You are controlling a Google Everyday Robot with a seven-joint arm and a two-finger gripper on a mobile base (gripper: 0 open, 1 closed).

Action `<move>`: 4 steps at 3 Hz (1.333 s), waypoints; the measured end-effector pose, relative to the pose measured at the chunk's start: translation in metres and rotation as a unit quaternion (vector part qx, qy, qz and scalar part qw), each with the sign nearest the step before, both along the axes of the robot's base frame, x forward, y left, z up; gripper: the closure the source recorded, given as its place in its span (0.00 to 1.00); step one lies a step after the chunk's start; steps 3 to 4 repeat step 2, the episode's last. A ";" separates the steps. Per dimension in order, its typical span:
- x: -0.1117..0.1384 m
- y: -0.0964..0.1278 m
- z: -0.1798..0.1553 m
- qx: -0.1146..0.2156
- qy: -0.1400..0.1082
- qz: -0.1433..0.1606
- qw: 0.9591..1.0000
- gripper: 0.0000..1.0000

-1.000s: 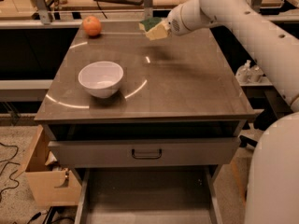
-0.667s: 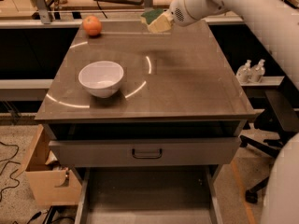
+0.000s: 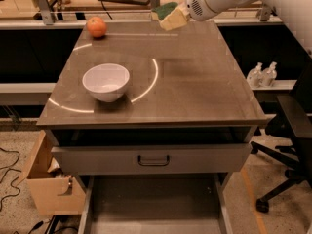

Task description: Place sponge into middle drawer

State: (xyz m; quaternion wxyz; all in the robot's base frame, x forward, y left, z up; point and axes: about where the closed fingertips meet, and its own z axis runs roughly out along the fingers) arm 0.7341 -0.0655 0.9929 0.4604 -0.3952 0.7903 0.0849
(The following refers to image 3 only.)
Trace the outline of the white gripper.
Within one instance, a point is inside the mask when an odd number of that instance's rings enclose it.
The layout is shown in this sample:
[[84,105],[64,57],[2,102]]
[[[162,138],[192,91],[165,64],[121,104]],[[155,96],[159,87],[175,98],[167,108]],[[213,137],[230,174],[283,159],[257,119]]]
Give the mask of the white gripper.
[[163,29],[169,31],[183,27],[188,24],[190,16],[197,21],[208,20],[218,15],[224,5],[224,0],[185,0],[185,2],[186,6],[179,4],[160,20]]

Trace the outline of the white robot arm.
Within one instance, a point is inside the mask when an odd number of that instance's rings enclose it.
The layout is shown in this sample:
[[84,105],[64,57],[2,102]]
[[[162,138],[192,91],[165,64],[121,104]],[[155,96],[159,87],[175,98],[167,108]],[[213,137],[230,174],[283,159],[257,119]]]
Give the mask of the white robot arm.
[[[184,0],[170,10],[160,25],[172,30],[187,25],[190,19],[204,21],[256,0]],[[259,0],[269,7],[288,28],[308,55],[312,52],[312,0]]]

